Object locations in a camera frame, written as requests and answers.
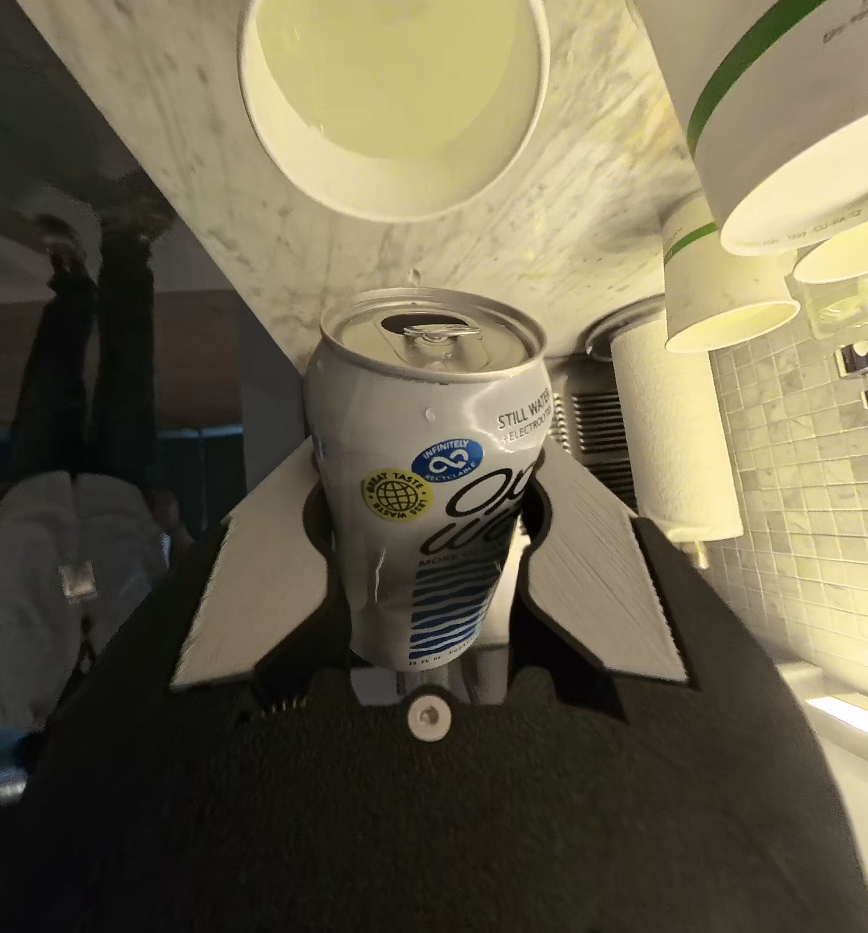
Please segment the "white paper cup green band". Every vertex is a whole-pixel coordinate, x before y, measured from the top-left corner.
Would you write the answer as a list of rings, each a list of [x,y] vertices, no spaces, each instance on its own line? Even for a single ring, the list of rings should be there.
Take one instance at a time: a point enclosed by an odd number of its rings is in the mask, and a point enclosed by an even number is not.
[[[809,248],[798,258],[793,275],[810,285],[868,276],[868,221]]]
[[[701,193],[673,206],[661,240],[667,351],[687,355],[744,344],[798,315],[800,302],[787,284],[798,254],[731,254]]]
[[[542,2],[258,1],[238,66],[255,134],[294,186],[342,215],[412,224],[521,157],[549,32]]]

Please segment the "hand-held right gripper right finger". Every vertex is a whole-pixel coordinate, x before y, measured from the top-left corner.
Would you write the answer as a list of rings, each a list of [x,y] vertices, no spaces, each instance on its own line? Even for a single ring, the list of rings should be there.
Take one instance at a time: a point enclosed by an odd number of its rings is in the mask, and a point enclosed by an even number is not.
[[[555,698],[621,709],[618,688],[691,685],[634,513],[560,446],[545,446],[521,519],[530,537],[510,611],[510,683],[548,675]]]

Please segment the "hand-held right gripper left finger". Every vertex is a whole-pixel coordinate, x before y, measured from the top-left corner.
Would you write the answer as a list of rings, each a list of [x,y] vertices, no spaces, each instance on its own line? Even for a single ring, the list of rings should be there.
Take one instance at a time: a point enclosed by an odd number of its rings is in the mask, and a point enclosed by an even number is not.
[[[262,702],[305,702],[350,665],[351,614],[310,438],[226,519],[170,688],[241,684]]]

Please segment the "white paper towel roll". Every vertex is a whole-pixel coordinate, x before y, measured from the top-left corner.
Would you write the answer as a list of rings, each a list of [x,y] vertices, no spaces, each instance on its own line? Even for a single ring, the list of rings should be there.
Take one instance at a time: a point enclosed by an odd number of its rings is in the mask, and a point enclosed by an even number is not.
[[[743,534],[710,358],[667,350],[665,312],[611,342],[641,517],[674,544]]]

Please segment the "white marble desk countertop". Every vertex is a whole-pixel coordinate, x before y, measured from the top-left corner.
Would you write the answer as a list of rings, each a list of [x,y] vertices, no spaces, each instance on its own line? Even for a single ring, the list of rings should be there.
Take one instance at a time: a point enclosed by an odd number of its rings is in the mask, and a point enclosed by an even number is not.
[[[493,297],[538,320],[552,356],[662,292],[660,214],[698,178],[626,2],[545,2],[549,86],[532,139],[472,204],[412,225],[336,214],[272,163],[241,99],[245,5],[19,3],[299,368],[323,311],[372,288]]]

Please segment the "under-cabinet light strip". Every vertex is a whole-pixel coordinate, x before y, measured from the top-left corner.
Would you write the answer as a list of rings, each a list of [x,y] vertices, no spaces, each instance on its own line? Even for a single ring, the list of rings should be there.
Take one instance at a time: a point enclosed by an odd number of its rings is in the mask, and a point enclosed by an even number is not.
[[[804,704],[868,738],[867,696],[857,692],[837,692],[809,698]]]

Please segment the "white aluminium water can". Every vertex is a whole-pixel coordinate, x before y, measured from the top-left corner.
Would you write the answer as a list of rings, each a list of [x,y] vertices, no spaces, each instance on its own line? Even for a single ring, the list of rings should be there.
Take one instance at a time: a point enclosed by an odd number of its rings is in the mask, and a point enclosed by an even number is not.
[[[457,659],[494,599],[552,416],[546,335],[459,291],[372,290],[322,318],[304,408],[364,661]]]

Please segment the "steel appliance with vents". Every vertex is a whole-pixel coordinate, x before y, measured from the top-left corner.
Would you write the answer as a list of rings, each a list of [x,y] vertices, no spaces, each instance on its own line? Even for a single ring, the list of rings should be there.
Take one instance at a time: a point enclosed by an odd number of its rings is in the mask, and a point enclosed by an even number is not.
[[[546,362],[553,419],[549,435],[626,507],[637,509],[614,367],[587,355]]]

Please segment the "stack of inverted paper cups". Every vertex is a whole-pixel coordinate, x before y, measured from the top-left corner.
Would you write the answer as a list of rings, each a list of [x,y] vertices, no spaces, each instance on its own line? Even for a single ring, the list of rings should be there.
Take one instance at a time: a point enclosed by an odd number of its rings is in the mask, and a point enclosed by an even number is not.
[[[725,250],[868,221],[868,1],[638,1]]]

